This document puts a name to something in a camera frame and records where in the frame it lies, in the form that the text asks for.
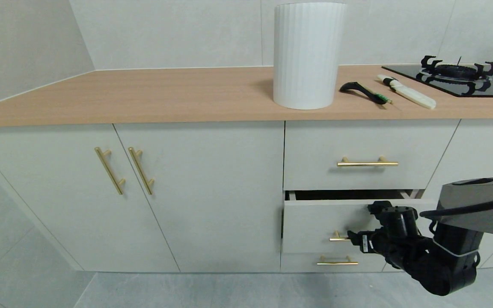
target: wooden countertop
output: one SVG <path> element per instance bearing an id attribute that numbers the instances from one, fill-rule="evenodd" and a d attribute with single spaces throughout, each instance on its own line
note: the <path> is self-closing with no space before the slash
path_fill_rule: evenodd
<path id="1" fill-rule="evenodd" d="M 424 109 L 377 81 L 386 74 L 437 101 Z M 272 100 L 273 68 L 95 71 L 0 102 L 0 127 L 177 121 L 493 118 L 493 98 L 457 98 L 379 65 L 340 66 L 334 103 L 299 111 Z M 376 105 L 338 92 L 358 81 L 393 100 Z"/>

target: gold handle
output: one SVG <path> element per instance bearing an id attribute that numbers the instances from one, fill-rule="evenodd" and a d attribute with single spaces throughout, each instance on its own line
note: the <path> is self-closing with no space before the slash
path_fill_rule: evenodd
<path id="1" fill-rule="evenodd" d="M 338 231 L 334 231 L 334 237 L 329 238 L 330 242 L 344 242 L 350 240 L 348 237 L 341 237 Z"/>
<path id="2" fill-rule="evenodd" d="M 115 174 L 113 174 L 112 169 L 110 168 L 110 166 L 106 162 L 106 156 L 111 154 L 111 150 L 107 150 L 106 152 L 102 152 L 102 150 L 100 150 L 100 148 L 98 148 L 98 147 L 94 148 L 94 150 L 96 151 L 96 154 L 98 154 L 98 158 L 100 158 L 100 161 L 104 165 L 106 172 L 110 176 L 110 179 L 111 179 L 113 185 L 115 185 L 115 188 L 117 189 L 117 193 L 119 193 L 120 195 L 123 195 L 123 190 L 121 189 L 121 185 L 123 185 L 125 183 L 125 179 L 121 179 L 121 180 L 117 181 Z"/>
<path id="3" fill-rule="evenodd" d="M 347 262 L 325 262 L 324 256 L 321 256 L 321 261 L 317 262 L 317 265 L 359 265 L 358 262 L 351 261 L 350 256 L 346 257 Z"/>
<path id="4" fill-rule="evenodd" d="M 377 162 L 350 162 L 347 157 L 344 156 L 341 162 L 338 162 L 336 166 L 398 166 L 399 162 L 388 162 L 384 156 L 380 156 Z"/>
<path id="5" fill-rule="evenodd" d="M 135 166 L 137 166 L 138 172 L 140 173 L 140 177 L 142 178 L 142 182 L 144 183 L 147 192 L 150 195 L 153 195 L 153 192 L 151 190 L 151 185 L 153 185 L 153 182 L 155 182 L 155 180 L 154 179 L 150 179 L 149 181 L 146 180 L 146 174 L 143 171 L 142 164 L 140 164 L 140 156 L 142 155 L 142 150 L 135 151 L 134 148 L 129 148 L 129 152 L 133 157 L 134 164 Z"/>

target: white cylindrical container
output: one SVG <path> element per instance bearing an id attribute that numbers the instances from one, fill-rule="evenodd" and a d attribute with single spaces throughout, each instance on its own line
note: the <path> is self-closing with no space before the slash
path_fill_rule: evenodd
<path id="1" fill-rule="evenodd" d="M 302 110 L 332 104 L 346 6 L 312 2 L 275 8 L 275 103 Z"/>

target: black glass cooktop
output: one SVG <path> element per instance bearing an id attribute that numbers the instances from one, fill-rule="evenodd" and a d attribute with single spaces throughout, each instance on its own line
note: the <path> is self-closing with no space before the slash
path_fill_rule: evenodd
<path id="1" fill-rule="evenodd" d="M 386 65 L 386 70 L 417 80 L 458 97 L 493 97 L 493 62 L 485 65 L 438 65 L 440 60 L 422 65 Z"/>

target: stove burner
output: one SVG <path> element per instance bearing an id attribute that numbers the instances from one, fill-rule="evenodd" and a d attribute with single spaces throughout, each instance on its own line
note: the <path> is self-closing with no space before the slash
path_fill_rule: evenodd
<path id="1" fill-rule="evenodd" d="M 462 65 L 441 64 L 435 67 L 433 74 L 464 80 L 474 80 L 477 70 Z"/>
<path id="2" fill-rule="evenodd" d="M 464 65 L 453 64 L 441 64 L 442 60 L 433 60 L 431 63 L 428 61 L 435 56 L 426 55 L 421 60 L 422 72 L 435 78 L 444 77 L 446 80 L 457 80 L 463 82 L 473 82 L 478 80 L 489 80 L 489 76 L 493 75 L 493 62 L 486 62 L 490 64 L 488 71 L 484 70 L 484 65 L 474 64 L 476 68 L 470 68 Z"/>

